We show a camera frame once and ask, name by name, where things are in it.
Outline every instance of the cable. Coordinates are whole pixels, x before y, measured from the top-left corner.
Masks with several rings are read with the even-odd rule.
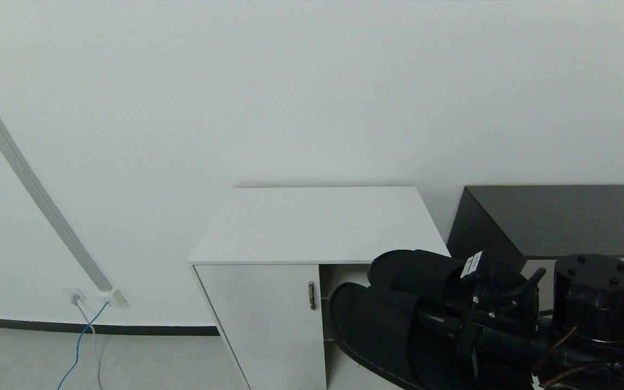
[[[553,352],[555,352],[555,350],[562,345],[562,343],[565,342],[565,340],[567,340],[567,338],[569,338],[569,336],[572,336],[572,333],[574,333],[574,331],[577,329],[577,325],[572,326],[572,329],[570,329],[570,331],[567,332],[567,334],[565,336],[562,336],[562,338],[560,340],[557,341],[557,343],[555,343],[555,345],[553,345],[552,347],[550,347],[550,349],[548,349],[547,351],[545,351],[545,355],[543,355],[543,357],[541,357],[539,359],[539,361],[536,363],[536,365],[533,367],[533,373],[537,373],[538,370],[541,369],[541,367],[543,366],[543,364],[545,363],[545,361],[548,360],[548,358],[550,357],[550,355],[552,355]]]
[[[596,368],[596,367],[605,367],[608,368],[609,370],[611,369],[609,367],[609,365],[611,365],[611,363],[607,362],[607,361],[585,361],[584,363],[580,363],[577,366],[574,366],[572,368],[570,368],[570,370],[565,371],[564,373],[555,375],[555,377],[550,378],[549,380],[542,382],[541,383],[541,387],[548,387],[548,386],[552,386],[556,383],[558,383],[560,380],[563,380],[564,378],[569,377],[570,375],[574,374],[574,373],[578,373],[580,371],[583,370],[588,370],[589,368]]]
[[[83,318],[86,320],[86,323],[90,323],[90,321],[88,321],[88,317],[86,316],[83,309],[81,309],[81,306],[79,306],[78,303],[76,304],[76,307],[79,308],[79,311],[81,312],[81,315],[83,316]],[[100,382],[100,356],[98,356],[98,349],[96,348],[96,344],[95,344],[95,327],[93,325],[91,325],[91,331],[93,332],[93,353],[96,355],[96,361],[97,361],[97,387],[99,387],[100,390],[102,390],[102,383]]]
[[[67,379],[67,376],[69,376],[69,373],[71,373],[72,370],[79,363],[79,349],[81,348],[81,338],[83,337],[83,334],[86,333],[86,330],[90,328],[91,324],[94,323],[94,321],[100,316],[102,311],[105,310],[105,308],[107,307],[107,304],[109,304],[109,302],[105,302],[105,304],[102,306],[102,309],[100,309],[100,311],[97,312],[96,316],[94,316],[93,319],[89,321],[89,323],[87,323],[85,328],[81,331],[81,334],[79,335],[79,339],[76,340],[76,360],[74,361],[74,365],[72,365],[71,368],[67,371],[67,373],[64,374],[64,377],[59,382],[59,386],[57,386],[57,390],[60,390],[60,388],[62,388],[62,383],[64,383],[64,380]]]

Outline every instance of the label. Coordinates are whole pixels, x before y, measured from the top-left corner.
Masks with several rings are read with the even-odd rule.
[[[478,263],[480,262],[480,257],[482,254],[483,254],[483,251],[481,250],[480,252],[469,257],[468,260],[466,260],[466,264],[464,265],[464,271],[461,271],[460,278],[463,278],[466,275],[470,275],[473,272],[476,272],[476,269],[478,269]]]

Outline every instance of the orange wire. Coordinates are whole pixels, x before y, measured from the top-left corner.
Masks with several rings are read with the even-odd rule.
[[[537,373],[538,370],[541,369],[541,367],[544,365],[545,361],[548,360],[548,358],[553,354],[553,352],[555,352],[555,350],[562,345],[562,343],[565,342],[565,340],[567,340],[569,338],[569,336],[572,336],[572,333],[574,333],[574,331],[577,329],[577,325],[572,326],[572,329],[570,329],[570,331],[567,332],[567,334],[565,336],[562,336],[562,338],[560,340],[557,341],[557,343],[555,343],[552,347],[550,347],[550,349],[548,349],[548,351],[545,353],[545,355],[543,355],[543,357],[541,357],[536,365],[533,367],[533,372]]]

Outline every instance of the white cabinet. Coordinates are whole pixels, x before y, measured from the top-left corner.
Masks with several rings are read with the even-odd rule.
[[[393,249],[449,255],[414,187],[236,188],[188,262],[251,390],[395,390],[323,321],[330,292]]]

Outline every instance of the wall socket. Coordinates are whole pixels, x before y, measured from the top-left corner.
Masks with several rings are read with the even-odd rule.
[[[78,294],[81,297],[80,301],[86,300],[86,296],[81,292],[78,287],[62,287],[62,291],[64,291],[64,294],[67,295],[69,302],[72,301],[72,296],[74,296],[74,294]]]
[[[96,296],[101,302],[107,302],[107,306],[111,308],[126,308],[129,306],[124,295],[122,295],[117,287],[114,287],[111,291],[100,291]]]

